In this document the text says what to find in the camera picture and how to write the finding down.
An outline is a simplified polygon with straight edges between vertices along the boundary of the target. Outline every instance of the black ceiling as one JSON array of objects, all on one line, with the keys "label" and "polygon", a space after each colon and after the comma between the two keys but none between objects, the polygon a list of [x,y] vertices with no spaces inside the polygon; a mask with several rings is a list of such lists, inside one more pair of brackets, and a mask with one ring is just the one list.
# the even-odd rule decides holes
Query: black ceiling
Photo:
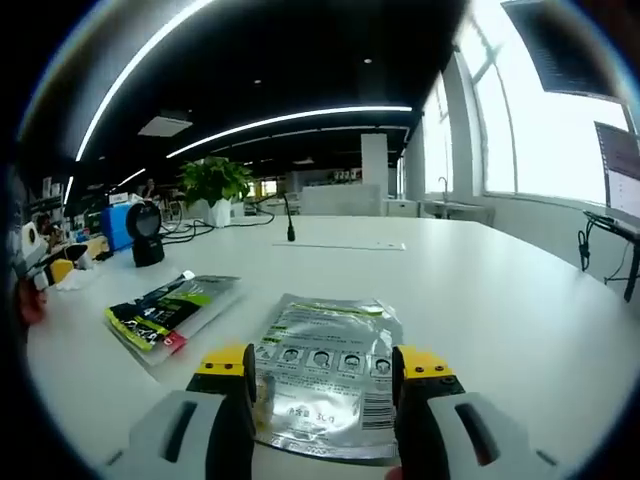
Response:
[{"label": "black ceiling", "polygon": [[[25,150],[53,159],[49,171],[39,171],[40,175],[74,174],[78,179],[74,189],[80,194],[83,185],[96,180],[118,183],[143,167],[154,175],[175,171],[186,160],[251,138],[348,125],[413,127],[419,113],[305,119],[225,137],[165,158],[203,137],[290,113],[357,105],[402,105],[419,112],[437,71],[451,55],[451,40],[465,3],[218,0],[180,25],[142,61],[101,118],[79,164],[61,155],[56,141],[67,127],[55,120],[68,117],[73,92],[58,95],[42,107],[40,118],[47,121],[34,123],[23,138]],[[366,58],[372,63],[366,64]],[[181,112],[194,125],[172,138],[138,135],[165,110]],[[247,156],[282,159],[267,162],[273,165],[272,171],[265,167],[261,174],[277,173],[285,166],[297,168],[291,162],[299,154],[315,154],[333,165],[338,157],[327,152],[339,151],[340,142],[352,143],[354,135],[314,135],[304,152],[302,137],[291,136],[251,148],[236,147],[225,155],[233,160],[237,156],[238,161]],[[397,142],[400,137],[404,132],[396,131],[390,150],[402,148]],[[268,155],[256,151],[262,148],[268,149]]]}]

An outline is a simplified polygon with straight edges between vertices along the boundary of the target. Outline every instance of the plastic wrapper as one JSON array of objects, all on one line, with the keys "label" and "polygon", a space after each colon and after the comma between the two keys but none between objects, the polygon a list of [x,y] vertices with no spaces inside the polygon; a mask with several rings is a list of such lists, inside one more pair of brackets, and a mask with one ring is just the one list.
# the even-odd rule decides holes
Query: plastic wrapper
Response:
[{"label": "plastic wrapper", "polygon": [[238,277],[183,272],[143,297],[105,310],[116,336],[150,365],[182,348],[240,296]]},{"label": "plastic wrapper", "polygon": [[391,353],[400,343],[402,326],[379,301],[284,295],[255,345],[257,440],[323,458],[395,457]]}]

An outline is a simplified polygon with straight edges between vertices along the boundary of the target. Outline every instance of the white desk surface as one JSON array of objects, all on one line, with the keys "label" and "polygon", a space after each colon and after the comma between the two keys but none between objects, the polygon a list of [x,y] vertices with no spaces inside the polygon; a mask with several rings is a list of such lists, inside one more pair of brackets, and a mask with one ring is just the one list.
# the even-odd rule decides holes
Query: white desk surface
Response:
[{"label": "white desk surface", "polygon": [[[447,359],[467,391],[487,396],[528,429],[533,446],[565,465],[585,459],[624,405],[640,371],[640,321],[563,260],[477,223],[295,217],[294,224],[305,243],[375,239],[406,251],[274,246],[286,239],[280,217],[167,246],[152,267],[136,269],[131,252],[121,252],[98,267],[94,284],[50,291],[48,319],[29,332],[29,363],[63,432],[90,462],[126,446],[131,425],[167,391],[184,389],[207,351],[260,338],[283,293],[388,302],[405,343]],[[186,269],[240,276],[246,297],[149,375],[107,329],[103,310]],[[387,470],[260,445],[254,454],[256,478],[375,479]]]}]

